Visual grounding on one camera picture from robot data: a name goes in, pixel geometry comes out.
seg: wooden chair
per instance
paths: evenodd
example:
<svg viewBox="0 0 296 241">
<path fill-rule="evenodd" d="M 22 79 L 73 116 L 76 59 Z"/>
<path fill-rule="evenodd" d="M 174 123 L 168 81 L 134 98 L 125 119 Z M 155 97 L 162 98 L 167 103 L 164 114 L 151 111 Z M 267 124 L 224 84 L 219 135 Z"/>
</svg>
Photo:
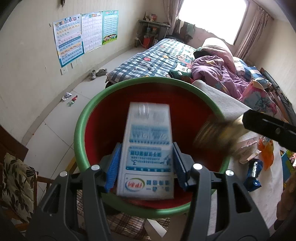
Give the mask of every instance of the wooden chair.
<svg viewBox="0 0 296 241">
<path fill-rule="evenodd" d="M 70 174 L 73 174 L 76 168 L 77 168 L 76 157 L 73 157 L 70 163 L 68 164 L 68 166 L 66 167 L 65 171 L 69 172 Z"/>
<path fill-rule="evenodd" d="M 19 143 L 16 139 L 14 139 L 1 125 L 0 125 L 0 205 L 5 207 L 4 213 L 8 217 L 8 219 L 16 219 L 20 220 L 22 223 L 16 224 L 15 227 L 19 231 L 24 231 L 27 229 L 29 223 L 25 222 L 22 218 L 18 216 L 18 214 L 10 208 L 10 206 L 5 203 L 1 199 L 2 195 L 2 172 L 3 172 L 3 161 L 6 153 L 9 153 L 10 155 L 13 155 L 17 159 L 20 159 L 21 161 L 24 161 L 26 155 L 27 155 L 28 149 Z M 53 183 L 54 180 L 40 177 L 38 176 L 38 172 L 36 172 L 34 176 L 34 209 L 37 208 L 37 183 L 46 183 L 46 191 L 48 191 L 48 188 L 50 187 L 50 184 Z"/>
</svg>

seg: wall poster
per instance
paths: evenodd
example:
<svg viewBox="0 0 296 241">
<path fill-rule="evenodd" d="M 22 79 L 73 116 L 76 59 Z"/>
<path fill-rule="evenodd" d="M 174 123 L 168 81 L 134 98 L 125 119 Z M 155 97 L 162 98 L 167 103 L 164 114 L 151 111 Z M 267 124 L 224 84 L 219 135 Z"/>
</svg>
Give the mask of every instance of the wall poster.
<svg viewBox="0 0 296 241">
<path fill-rule="evenodd" d="M 54 37 L 61 67 L 84 54 L 81 14 L 53 22 Z"/>
<path fill-rule="evenodd" d="M 103 12 L 82 14 L 82 39 L 85 53 L 102 45 Z"/>
<path fill-rule="evenodd" d="M 118 32 L 118 10 L 103 12 L 103 40 L 106 44 L 117 39 Z"/>
</svg>

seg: curtain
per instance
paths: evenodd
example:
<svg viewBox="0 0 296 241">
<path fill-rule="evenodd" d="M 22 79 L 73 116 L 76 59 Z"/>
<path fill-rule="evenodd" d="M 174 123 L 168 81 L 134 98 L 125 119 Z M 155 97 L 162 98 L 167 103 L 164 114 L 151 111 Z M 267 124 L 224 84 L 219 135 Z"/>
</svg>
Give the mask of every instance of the curtain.
<svg viewBox="0 0 296 241">
<path fill-rule="evenodd" d="M 246 36 L 240 44 L 237 52 L 235 53 L 235 56 L 241 58 L 244 61 L 247 60 L 247 57 L 251 53 L 250 50 L 255 46 L 255 44 L 262 36 L 263 30 L 265 29 L 266 24 L 268 21 L 270 21 L 270 19 L 271 16 L 269 16 L 263 8 L 258 6 L 250 29 L 248 30 Z"/>
<path fill-rule="evenodd" d="M 168 21 L 171 25 L 168 34 L 173 33 L 175 22 L 180 13 L 183 2 L 184 0 L 163 0 L 165 13 L 167 14 Z"/>
</svg>

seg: bed frame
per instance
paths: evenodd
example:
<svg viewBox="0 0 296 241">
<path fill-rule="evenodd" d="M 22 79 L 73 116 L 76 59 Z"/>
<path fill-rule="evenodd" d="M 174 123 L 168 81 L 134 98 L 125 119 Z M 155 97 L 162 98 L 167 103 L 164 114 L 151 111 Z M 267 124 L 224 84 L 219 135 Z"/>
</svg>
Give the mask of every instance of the bed frame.
<svg viewBox="0 0 296 241">
<path fill-rule="evenodd" d="M 284 118 L 293 126 L 296 126 L 296 114 L 293 106 L 288 98 L 284 95 L 279 85 L 271 77 L 271 75 L 263 68 L 260 69 L 261 74 L 272 84 L 268 88 L 270 98 L 276 103 L 282 112 Z"/>
</svg>

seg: purple blanket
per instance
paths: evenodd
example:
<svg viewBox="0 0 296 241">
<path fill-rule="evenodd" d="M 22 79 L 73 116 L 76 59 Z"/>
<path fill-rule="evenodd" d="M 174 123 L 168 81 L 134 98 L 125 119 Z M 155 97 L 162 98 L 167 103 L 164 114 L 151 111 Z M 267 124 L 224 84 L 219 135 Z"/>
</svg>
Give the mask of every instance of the purple blanket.
<svg viewBox="0 0 296 241">
<path fill-rule="evenodd" d="M 232 73 L 218 56 L 204 56 L 194 60 L 192 65 L 194 80 L 202 80 L 235 99 L 239 99 L 249 85 Z"/>
</svg>

